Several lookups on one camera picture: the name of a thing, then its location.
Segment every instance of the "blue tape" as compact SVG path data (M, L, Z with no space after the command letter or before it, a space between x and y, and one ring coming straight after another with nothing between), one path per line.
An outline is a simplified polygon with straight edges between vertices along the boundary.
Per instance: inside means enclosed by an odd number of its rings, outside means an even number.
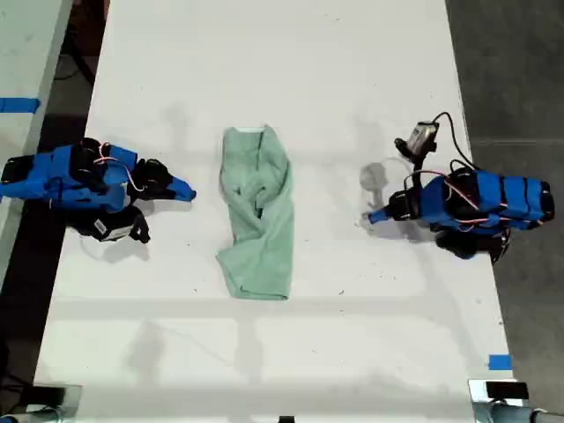
M480 225L485 227L493 227L493 226L498 226L500 222L501 222L500 215L490 213L487 215L487 222L480 223Z
M488 367L490 370L512 370L511 356L509 354L490 354Z
M501 212L501 216L523 219L529 217L530 207L525 198L525 183L524 178L515 176L508 176L503 180L508 208Z
M370 222L371 225L373 225L376 222L382 222L388 219L389 217L384 209L372 211L371 213L368 214L368 221Z
M498 174L478 171L479 208L482 212L499 207L501 203L501 180Z
M40 104L39 99L0 97L0 113L35 113Z
M540 205L540 198L542 197L542 187L540 181L536 179L527 179L527 202L531 207L529 212L530 220L539 220L545 213Z

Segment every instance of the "black cable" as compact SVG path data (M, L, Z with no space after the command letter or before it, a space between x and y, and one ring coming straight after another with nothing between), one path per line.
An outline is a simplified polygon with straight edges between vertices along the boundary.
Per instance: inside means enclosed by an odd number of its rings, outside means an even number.
M80 73L82 73L82 76L86 79L86 82L88 82L91 86L94 86L95 76L74 42L77 32L77 29L73 25L69 24L69 26L67 26L61 50L72 57L72 60L74 60L74 63L77 65Z
M80 72L80 70L76 69L74 72L72 72L69 75L65 75L64 77L54 77L53 80L54 81L64 81L66 79L71 79L72 77L78 75L79 72Z
M474 163L472 163L462 152L462 150L460 150L460 146L458 145L458 141L456 141L456 135L455 135L455 124L454 122L452 122L452 116L450 115L449 112L440 112L440 114L438 114L434 119L433 119L433 123L437 122L437 120L439 118L441 118L442 116L447 116L447 118L449 118L449 123L450 123L450 133L452 134L452 142L455 145L456 150L458 151L458 154L460 154L460 157L462 157L466 163L468 163L472 168L474 168L475 170L482 170L479 167L477 167Z
M506 227L503 230L503 236L505 236L505 245L503 246L503 251L501 252L500 258L505 254L508 250L509 243L511 242L511 227Z
M21 400L21 396L22 393L24 392L24 389L26 388L25 385L2 385L0 386L0 391L2 390L6 390L8 392L13 392L15 394L19 394L19 398L18 401L16 401L16 404L14 404L12 407L10 407L6 412L3 410L0 410L0 415L4 415L4 414L13 414L14 410L16 410L16 408L18 408L19 406L19 402Z
M26 385L29 384L28 382L24 381L21 377L16 376L15 374L10 373L10 372L6 372L5 377L7 377L8 379L12 379L12 380L16 381L17 383L19 383L22 386L26 386Z

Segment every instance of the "black clamp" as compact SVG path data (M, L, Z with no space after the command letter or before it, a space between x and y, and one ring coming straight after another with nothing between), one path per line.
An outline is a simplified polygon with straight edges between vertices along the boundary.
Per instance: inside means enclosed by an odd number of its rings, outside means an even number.
M145 201L172 200L175 197L175 193L167 188L173 181L173 176L156 159L141 159L131 172L131 177L135 186L128 183L127 194L132 201L138 198Z
M100 156L100 143L93 138L84 138L70 149L69 174L77 182L84 184L90 191L104 194L108 186L104 182L104 174L108 165L96 164Z
M507 251L509 238L505 233L492 236L446 230L437 236L436 244L463 259L484 251L489 253L492 263L495 263Z
M143 244L151 239L145 216L134 205L114 213L103 210L65 210L58 213L67 226L98 241L117 241L127 235Z

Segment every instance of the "cloth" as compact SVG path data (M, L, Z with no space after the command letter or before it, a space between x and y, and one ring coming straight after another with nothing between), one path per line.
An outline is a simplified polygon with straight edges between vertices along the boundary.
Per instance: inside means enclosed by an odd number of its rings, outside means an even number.
M217 258L230 294L287 300L293 263L292 169L274 130L228 129L220 180L234 245Z

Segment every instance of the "white tabletop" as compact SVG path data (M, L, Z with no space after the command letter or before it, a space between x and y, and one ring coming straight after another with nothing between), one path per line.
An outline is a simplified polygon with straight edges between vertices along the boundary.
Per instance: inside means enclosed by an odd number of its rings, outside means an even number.
M29 113L0 113L0 164L37 150L43 116L72 0L2 0L0 2L0 97L38 98ZM23 202L0 203L0 288L18 232Z
M146 204L146 246L67 232L36 382L83 385L84 421L472 421L467 380L511 377L486 364L508 351L489 258L358 224L361 169L387 198L410 170L394 138L442 110L468 151L442 0L112 2L87 136L198 197ZM221 138L266 123L293 163L292 292L238 301Z

